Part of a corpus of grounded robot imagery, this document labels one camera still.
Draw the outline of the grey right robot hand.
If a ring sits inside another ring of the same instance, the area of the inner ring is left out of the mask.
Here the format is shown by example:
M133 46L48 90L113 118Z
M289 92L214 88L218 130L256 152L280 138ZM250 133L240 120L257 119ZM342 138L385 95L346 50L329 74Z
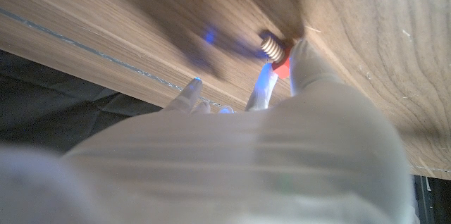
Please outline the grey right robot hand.
M1 149L2 223L413 223L412 179L391 122L305 39L291 96L268 101L265 65L246 109L217 114L193 79L159 112L67 154Z

